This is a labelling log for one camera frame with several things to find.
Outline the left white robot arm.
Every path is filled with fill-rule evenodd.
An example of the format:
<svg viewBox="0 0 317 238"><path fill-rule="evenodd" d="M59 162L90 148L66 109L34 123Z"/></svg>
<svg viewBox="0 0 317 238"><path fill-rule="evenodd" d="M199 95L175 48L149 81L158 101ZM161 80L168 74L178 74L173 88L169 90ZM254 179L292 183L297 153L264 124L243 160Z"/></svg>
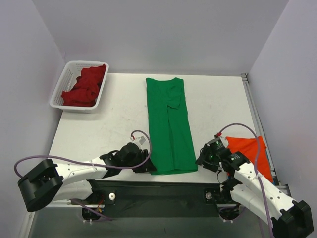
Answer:
<svg viewBox="0 0 317 238"><path fill-rule="evenodd" d="M100 199L100 192L92 186L87 187L90 181L116 176L129 169L135 173L155 172L157 169L150 155L151 151L143 149L140 143L130 142L120 150L86 162L60 158L62 163L59 164L53 161L55 156L46 156L28 173L20 176L17 184L29 212L64 199L75 198L95 204Z"/></svg>

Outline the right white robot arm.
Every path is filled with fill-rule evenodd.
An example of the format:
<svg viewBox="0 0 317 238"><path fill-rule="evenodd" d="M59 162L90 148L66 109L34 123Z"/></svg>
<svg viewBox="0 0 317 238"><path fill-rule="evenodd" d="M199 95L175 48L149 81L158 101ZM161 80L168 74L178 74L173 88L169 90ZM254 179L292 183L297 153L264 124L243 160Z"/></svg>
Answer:
<svg viewBox="0 0 317 238"><path fill-rule="evenodd" d="M231 152L220 138L203 146L196 163L207 170L228 174L217 193L211 195L217 205L242 205L270 225L275 238L306 238L314 231L308 203L285 194L257 172L243 153Z"/></svg>

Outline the green t shirt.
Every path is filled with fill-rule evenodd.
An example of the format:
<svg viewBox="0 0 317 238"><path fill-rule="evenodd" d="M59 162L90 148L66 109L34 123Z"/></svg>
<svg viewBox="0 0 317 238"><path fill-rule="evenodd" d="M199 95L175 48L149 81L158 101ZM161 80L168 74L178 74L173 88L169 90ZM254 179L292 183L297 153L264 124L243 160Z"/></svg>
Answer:
<svg viewBox="0 0 317 238"><path fill-rule="evenodd" d="M153 175L196 172L183 79L146 78L146 85Z"/></svg>

